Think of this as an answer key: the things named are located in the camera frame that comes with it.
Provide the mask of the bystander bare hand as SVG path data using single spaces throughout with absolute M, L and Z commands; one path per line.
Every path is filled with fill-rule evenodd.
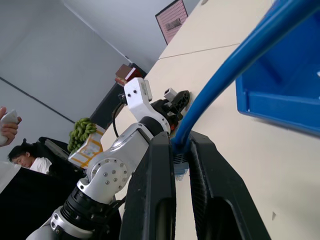
M 15 139 L 19 123 L 22 121 L 20 116 L 13 110 L 7 113 L 7 108 L 0 108 L 0 147 L 10 145 Z

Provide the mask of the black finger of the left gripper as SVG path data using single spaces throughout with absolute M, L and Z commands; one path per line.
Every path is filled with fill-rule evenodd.
M 164 99 L 163 100 L 163 106 L 162 106 L 162 109 L 166 112 L 166 113 L 172 113 L 172 109 L 173 109 L 173 104 L 167 100 L 167 99 Z
M 188 90 L 178 92 L 171 102 L 172 116 L 176 118 L 182 118 L 182 111 L 188 106 L 190 99 L 190 92 Z

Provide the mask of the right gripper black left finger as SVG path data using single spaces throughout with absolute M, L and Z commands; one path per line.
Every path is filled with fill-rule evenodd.
M 170 138 L 161 132 L 148 146 L 129 181 L 121 240 L 173 240 L 176 186 Z

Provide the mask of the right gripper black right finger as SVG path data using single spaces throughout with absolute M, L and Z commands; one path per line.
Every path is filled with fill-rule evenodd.
M 240 175 L 205 135 L 191 132 L 189 176 L 199 240 L 271 237 Z

